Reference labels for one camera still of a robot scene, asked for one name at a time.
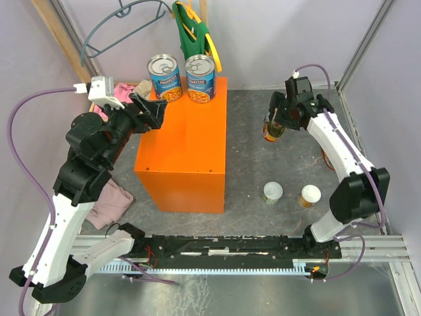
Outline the oval red sardine tin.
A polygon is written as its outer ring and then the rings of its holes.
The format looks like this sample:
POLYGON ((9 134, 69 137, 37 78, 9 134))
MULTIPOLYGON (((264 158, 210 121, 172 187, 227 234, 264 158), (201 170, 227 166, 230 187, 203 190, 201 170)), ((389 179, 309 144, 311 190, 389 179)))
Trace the oval red sardine tin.
POLYGON ((285 132, 285 127, 277 122, 265 122, 263 138, 268 142, 276 142, 285 132))

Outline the blue soup can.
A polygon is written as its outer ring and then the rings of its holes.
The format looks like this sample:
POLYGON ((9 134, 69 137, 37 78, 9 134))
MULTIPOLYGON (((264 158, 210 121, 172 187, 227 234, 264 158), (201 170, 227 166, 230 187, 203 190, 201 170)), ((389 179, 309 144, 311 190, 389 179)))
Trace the blue soup can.
POLYGON ((169 54, 159 54, 147 63, 147 70, 158 99, 174 102, 182 96, 182 84, 177 60, 169 54))

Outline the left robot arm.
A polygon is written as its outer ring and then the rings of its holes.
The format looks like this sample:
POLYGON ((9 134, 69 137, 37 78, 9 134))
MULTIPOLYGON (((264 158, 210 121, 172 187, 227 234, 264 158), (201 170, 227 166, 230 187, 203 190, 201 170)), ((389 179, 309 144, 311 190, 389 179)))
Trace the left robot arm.
POLYGON ((88 250, 70 252, 130 136, 158 130, 164 122, 167 101, 149 101, 136 93, 130 99, 117 108, 106 102, 107 121, 97 113, 79 115, 66 134, 70 149, 48 200, 52 212, 31 258, 9 275, 16 285, 31 286, 39 303, 69 302, 108 262, 145 251, 144 231, 126 223, 88 250))

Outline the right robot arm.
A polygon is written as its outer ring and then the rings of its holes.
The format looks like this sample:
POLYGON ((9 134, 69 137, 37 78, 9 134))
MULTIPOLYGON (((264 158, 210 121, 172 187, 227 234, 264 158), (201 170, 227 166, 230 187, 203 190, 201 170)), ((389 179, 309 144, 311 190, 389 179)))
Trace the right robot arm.
POLYGON ((339 185, 329 200, 328 212, 308 226, 302 250, 318 257, 348 226, 366 226, 364 219, 380 214, 378 228, 385 226, 385 197, 390 174, 377 169, 356 147, 341 127, 329 101, 312 92, 274 92, 265 117, 292 130, 306 130, 327 154, 339 185))

